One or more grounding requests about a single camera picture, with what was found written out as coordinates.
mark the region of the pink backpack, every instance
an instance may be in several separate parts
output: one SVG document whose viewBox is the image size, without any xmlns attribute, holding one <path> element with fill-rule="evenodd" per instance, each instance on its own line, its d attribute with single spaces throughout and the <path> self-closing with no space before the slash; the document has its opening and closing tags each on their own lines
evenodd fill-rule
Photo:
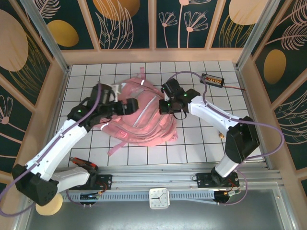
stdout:
<svg viewBox="0 0 307 230">
<path fill-rule="evenodd" d="M 138 100 L 139 109 L 131 115 L 113 116 L 107 124 L 96 126 L 110 136 L 122 140 L 108 152 L 109 156 L 127 143 L 156 146 L 178 138 L 177 123 L 173 115 L 159 113 L 159 100 L 164 99 L 164 94 L 145 80 L 144 68 L 141 68 L 138 75 L 141 78 L 137 76 L 118 83 L 121 84 L 118 100 L 135 98 Z"/>
</svg>

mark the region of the grid floor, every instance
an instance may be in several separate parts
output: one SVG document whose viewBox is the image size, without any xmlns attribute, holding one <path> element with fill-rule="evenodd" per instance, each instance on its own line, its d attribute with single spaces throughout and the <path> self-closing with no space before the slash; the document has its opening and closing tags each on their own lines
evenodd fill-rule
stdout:
<svg viewBox="0 0 307 230">
<path fill-rule="evenodd" d="M 159 89 L 171 75 L 184 70 L 223 77 L 226 86 L 239 87 L 231 61 L 74 65 L 71 68 L 56 131 L 61 128 L 70 110 L 82 99 L 90 96 L 92 87 L 98 81 L 105 84 L 120 82 L 136 76 L 140 67 L 145 68 L 146 79 Z M 193 88 L 201 94 L 204 92 L 203 84 L 191 74 L 180 74 L 177 80 L 185 90 Z M 206 98 L 231 114 L 239 117 L 248 115 L 241 90 L 210 86 Z M 129 144 L 109 157 L 107 152 L 120 140 L 92 129 L 71 149 L 59 167 L 71 167 L 70 157 L 89 160 L 98 166 L 219 162 L 223 157 L 225 139 L 220 139 L 219 132 L 204 120 L 188 114 L 186 119 L 177 121 L 177 132 L 178 140 L 175 142 L 166 142 L 155 147 Z M 259 154 L 259 148 L 252 153 Z"/>
</svg>

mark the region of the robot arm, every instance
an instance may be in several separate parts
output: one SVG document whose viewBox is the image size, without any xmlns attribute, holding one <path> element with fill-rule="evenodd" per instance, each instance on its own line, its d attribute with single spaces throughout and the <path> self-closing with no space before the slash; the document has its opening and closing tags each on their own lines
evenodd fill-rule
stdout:
<svg viewBox="0 0 307 230">
<path fill-rule="evenodd" d="M 98 85 L 94 86 L 90 98 L 84 99 L 80 105 L 71 110 L 59 132 L 34 158 L 25 166 L 15 165 L 12 170 L 13 178 L 16 179 L 30 167 L 37 165 L 16 183 L 16 188 L 40 206 L 46 205 L 56 193 L 68 188 L 83 184 L 93 186 L 98 167 L 90 162 L 75 161 L 74 163 L 78 165 L 75 169 L 55 174 L 54 171 L 67 152 L 99 124 L 100 119 L 111 118 L 113 115 L 129 115 L 138 109 L 136 99 L 129 98 L 126 104 L 117 101 L 118 86 L 101 84 L 101 96 L 94 112 L 67 131 L 94 107 L 98 89 Z"/>
<path fill-rule="evenodd" d="M 212 124 L 226 136 L 225 155 L 212 169 L 212 180 L 217 186 L 227 183 L 232 171 L 243 162 L 260 144 L 254 125 L 242 124 L 231 120 L 253 121 L 246 116 L 243 119 L 226 113 L 212 103 L 204 102 L 199 92 L 184 91 L 177 80 L 171 79 L 162 86 L 165 100 L 159 101 L 161 114 L 173 114 L 183 110 L 198 116 Z"/>
</svg>

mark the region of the white clock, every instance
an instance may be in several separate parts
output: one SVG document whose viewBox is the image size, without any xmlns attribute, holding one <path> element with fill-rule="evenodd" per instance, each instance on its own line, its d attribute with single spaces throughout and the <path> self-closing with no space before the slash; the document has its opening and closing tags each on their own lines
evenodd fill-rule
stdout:
<svg viewBox="0 0 307 230">
<path fill-rule="evenodd" d="M 152 188 L 149 190 L 149 206 L 151 209 L 168 208 L 169 191 L 166 188 Z"/>
</svg>

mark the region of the flower illustration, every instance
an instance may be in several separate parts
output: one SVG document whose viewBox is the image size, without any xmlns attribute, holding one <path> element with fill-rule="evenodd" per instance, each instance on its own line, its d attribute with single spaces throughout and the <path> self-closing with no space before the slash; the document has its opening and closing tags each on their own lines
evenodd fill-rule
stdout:
<svg viewBox="0 0 307 230">
<path fill-rule="evenodd" d="M 195 12 L 192 17 L 191 17 L 190 11 L 187 13 L 184 13 L 184 22 L 186 24 L 186 28 L 188 32 L 187 48 L 189 47 L 190 32 L 208 29 L 208 23 L 205 23 L 206 21 L 207 21 L 206 12 L 204 13 Z"/>
<path fill-rule="evenodd" d="M 161 12 L 159 13 L 159 19 L 160 19 L 160 22 L 163 26 L 163 31 L 164 31 L 164 39 L 165 39 L 165 44 L 166 44 L 166 48 L 168 48 L 168 44 L 167 44 L 167 40 L 166 40 L 166 33 L 165 33 L 165 27 L 168 27 L 168 26 L 172 26 L 172 25 L 176 25 L 178 23 L 177 20 L 175 20 L 175 15 L 174 15 L 174 12 L 167 12 L 164 13 Z"/>
<path fill-rule="evenodd" d="M 196 4 L 204 4 L 208 3 L 211 0 L 179 0 L 180 3 L 180 13 L 179 13 L 179 24 L 178 24 L 178 48 L 180 48 L 180 25 L 181 25 L 181 15 L 183 6 L 187 5 L 196 5 Z"/>
<path fill-rule="evenodd" d="M 10 120 L 10 115 L 12 112 L 13 108 L 13 99 L 10 97 L 6 98 L 6 103 L 5 99 L 2 95 L 0 95 L 0 122 L 1 124 L 8 124 Z"/>
</svg>

